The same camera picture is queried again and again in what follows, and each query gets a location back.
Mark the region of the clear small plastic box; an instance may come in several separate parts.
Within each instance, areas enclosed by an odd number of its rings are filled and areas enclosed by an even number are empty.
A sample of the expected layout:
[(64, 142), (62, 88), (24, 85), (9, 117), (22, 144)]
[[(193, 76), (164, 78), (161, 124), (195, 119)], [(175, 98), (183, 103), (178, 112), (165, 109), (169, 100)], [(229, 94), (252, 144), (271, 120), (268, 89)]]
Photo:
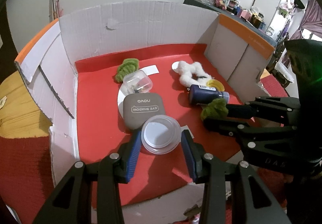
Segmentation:
[(147, 93), (153, 88), (149, 76), (142, 70), (137, 70), (123, 79), (123, 85), (129, 94)]

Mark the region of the green scrunchie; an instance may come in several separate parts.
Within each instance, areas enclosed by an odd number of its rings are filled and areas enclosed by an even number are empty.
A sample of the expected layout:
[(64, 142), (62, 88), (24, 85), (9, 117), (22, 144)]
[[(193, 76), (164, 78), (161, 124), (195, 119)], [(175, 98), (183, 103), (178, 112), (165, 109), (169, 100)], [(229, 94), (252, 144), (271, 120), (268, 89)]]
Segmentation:
[(214, 99), (211, 103), (204, 106), (201, 112), (201, 120), (205, 120), (208, 117), (225, 118), (228, 115), (228, 109), (226, 107), (227, 102), (225, 99)]
[(123, 79), (126, 75), (129, 75), (135, 71), (139, 70), (139, 60), (136, 58), (124, 59), (122, 64), (118, 66), (117, 72), (115, 75), (115, 81), (117, 83), (123, 82)]

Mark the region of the grey eye shadow case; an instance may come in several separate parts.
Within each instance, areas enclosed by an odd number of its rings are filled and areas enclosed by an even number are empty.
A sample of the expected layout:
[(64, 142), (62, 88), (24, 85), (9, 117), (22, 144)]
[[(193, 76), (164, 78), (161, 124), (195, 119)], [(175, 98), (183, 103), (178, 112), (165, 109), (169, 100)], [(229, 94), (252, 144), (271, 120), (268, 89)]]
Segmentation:
[(149, 118), (165, 115), (164, 103), (157, 93), (135, 93), (123, 100), (123, 120), (126, 128), (140, 128)]

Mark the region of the dark blue bottle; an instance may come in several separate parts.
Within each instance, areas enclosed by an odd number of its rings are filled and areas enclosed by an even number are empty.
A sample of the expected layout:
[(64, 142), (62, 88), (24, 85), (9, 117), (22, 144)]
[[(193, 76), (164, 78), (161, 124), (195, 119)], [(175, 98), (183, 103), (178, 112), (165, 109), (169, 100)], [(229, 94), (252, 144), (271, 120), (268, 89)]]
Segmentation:
[(191, 105), (207, 105), (214, 99), (224, 99), (229, 102), (230, 95), (226, 91), (218, 91), (216, 88), (192, 84), (189, 88), (189, 103)]

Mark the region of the small tag on table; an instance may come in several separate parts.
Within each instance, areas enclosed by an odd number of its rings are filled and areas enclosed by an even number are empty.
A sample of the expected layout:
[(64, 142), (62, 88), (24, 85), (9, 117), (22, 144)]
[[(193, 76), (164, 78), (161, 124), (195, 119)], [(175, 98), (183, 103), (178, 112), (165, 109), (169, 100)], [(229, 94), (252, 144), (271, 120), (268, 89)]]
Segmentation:
[(3, 108), (3, 106), (5, 105), (6, 103), (6, 100), (7, 100), (7, 96), (4, 96), (0, 99), (0, 109)]

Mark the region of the black clothed side table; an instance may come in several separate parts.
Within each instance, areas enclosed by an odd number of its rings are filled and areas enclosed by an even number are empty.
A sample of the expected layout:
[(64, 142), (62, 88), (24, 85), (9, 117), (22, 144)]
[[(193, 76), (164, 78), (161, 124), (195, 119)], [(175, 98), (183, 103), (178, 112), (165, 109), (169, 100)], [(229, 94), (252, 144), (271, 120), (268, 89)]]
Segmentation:
[(200, 8), (205, 8), (208, 10), (212, 10), (215, 11), (219, 14), (223, 14), (226, 15), (230, 18), (232, 18), (235, 21), (238, 21), (239, 23), (245, 25), (247, 28), (251, 29), (251, 31), (255, 32), (257, 35), (261, 36), (265, 41), (267, 41), (270, 45), (272, 45), (274, 48), (276, 48), (277, 46), (277, 42), (275, 40), (273, 40), (272, 38), (270, 38), (270, 36), (268, 36), (267, 34), (265, 34), (264, 32), (262, 32), (261, 30), (255, 28), (253, 25), (251, 25), (250, 23), (248, 23), (246, 20), (237, 17), (234, 14), (231, 14), (229, 11), (225, 11), (225, 10), (221, 10), (219, 8), (216, 8), (212, 5), (208, 5), (205, 4), (199, 0), (184, 0), (183, 2), (185, 5), (190, 5), (190, 6), (196, 6), (196, 7), (200, 7)]

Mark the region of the yellow bottle cap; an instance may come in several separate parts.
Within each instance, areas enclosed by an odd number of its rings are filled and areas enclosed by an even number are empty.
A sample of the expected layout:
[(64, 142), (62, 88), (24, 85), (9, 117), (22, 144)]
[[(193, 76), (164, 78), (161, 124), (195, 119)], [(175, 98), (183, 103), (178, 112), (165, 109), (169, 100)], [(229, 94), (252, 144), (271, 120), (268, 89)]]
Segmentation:
[(207, 81), (206, 86), (210, 88), (216, 88), (218, 91), (225, 91), (224, 85), (216, 79), (210, 79), (209, 81)]

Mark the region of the white refrigerator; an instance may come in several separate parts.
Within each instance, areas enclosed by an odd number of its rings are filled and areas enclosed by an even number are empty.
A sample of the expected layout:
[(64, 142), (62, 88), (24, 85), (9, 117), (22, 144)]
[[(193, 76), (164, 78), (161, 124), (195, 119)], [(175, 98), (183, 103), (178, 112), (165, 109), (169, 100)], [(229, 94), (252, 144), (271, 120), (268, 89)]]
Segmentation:
[(254, 0), (252, 8), (262, 15), (263, 31), (276, 38), (290, 19), (294, 0)]

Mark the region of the clear round jar lid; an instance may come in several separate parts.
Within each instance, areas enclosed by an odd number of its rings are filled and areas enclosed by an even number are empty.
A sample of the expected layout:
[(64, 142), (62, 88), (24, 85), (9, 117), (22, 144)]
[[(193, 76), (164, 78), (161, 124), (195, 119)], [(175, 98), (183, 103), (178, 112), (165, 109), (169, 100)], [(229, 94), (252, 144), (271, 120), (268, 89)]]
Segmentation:
[(155, 155), (172, 152), (181, 141), (181, 126), (178, 121), (167, 115), (155, 115), (142, 126), (143, 147)]

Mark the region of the white fluffy star hair clip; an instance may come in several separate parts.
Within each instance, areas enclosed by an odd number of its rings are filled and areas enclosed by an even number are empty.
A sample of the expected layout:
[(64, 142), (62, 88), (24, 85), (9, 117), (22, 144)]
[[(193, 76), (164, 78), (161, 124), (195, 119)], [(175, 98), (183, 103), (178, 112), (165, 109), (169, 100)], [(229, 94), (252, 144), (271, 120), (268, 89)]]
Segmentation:
[(206, 73), (199, 62), (189, 64), (185, 61), (179, 61), (177, 73), (179, 74), (179, 82), (181, 85), (189, 88), (191, 85), (206, 86), (212, 76)]

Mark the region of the red knitted table cloth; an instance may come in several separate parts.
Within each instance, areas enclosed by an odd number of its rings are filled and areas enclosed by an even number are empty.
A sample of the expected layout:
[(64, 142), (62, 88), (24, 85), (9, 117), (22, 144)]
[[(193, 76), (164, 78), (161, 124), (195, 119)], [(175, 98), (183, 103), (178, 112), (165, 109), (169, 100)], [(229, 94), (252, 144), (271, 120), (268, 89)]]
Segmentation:
[[(23, 81), (14, 72), (1, 83), (1, 197), (22, 223), (32, 223), (54, 189), (49, 149), (50, 122), (33, 102)], [(126, 223), (183, 222), (185, 212), (201, 204), (204, 186), (196, 185), (181, 172), (172, 178), (156, 174), (159, 187), (181, 183), (179, 189), (146, 201), (123, 203)]]

